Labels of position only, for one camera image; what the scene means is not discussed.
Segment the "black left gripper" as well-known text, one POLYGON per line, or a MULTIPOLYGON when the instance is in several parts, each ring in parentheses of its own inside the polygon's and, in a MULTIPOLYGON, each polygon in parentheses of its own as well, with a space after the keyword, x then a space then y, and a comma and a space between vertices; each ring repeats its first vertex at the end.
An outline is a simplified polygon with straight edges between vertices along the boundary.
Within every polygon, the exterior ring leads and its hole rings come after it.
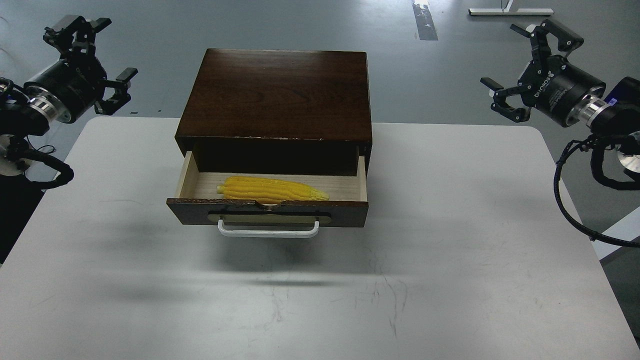
POLYGON ((29 107, 48 123, 72 124, 90 107, 96 114, 112 116, 131 100, 131 80, 138 69, 128 67, 106 80, 106 71, 96 57, 96 35, 112 24, 112 19, 86 19, 67 14, 53 27, 45 27, 43 40, 59 52, 59 60, 32 76, 23 89, 29 107), (103 99, 105 89, 113 89, 103 99))

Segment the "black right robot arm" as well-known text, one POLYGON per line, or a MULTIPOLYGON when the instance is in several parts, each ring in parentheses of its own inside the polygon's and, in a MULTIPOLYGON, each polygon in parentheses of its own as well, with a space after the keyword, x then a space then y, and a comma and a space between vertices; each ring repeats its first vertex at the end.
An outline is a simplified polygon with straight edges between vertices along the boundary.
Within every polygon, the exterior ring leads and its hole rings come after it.
POLYGON ((569 54, 585 40, 551 19, 523 29, 510 29, 530 41, 531 57, 516 86, 505 88, 489 77, 480 82, 490 89, 491 109, 514 123, 530 119, 532 109, 563 128, 584 123, 590 136, 575 143, 592 150, 592 177, 617 191, 639 189, 639 81, 625 77, 605 95, 603 80, 569 62, 569 54), (602 169, 606 150, 617 150, 631 181, 606 177, 602 169))

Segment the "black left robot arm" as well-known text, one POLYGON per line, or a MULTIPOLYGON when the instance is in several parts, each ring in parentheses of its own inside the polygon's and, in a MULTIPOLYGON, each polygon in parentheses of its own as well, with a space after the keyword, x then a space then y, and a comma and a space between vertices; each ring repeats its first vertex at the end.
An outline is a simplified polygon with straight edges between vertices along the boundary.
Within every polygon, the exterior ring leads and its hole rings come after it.
POLYGON ((68 14, 46 27, 43 40, 59 58, 25 84, 1 78, 1 260, 18 241, 44 192, 67 185, 73 169, 61 159, 33 146, 30 136, 44 136, 52 122, 71 125, 87 110, 112 116, 131 100, 128 67, 108 79, 96 57, 96 36, 110 18, 86 19, 68 14))

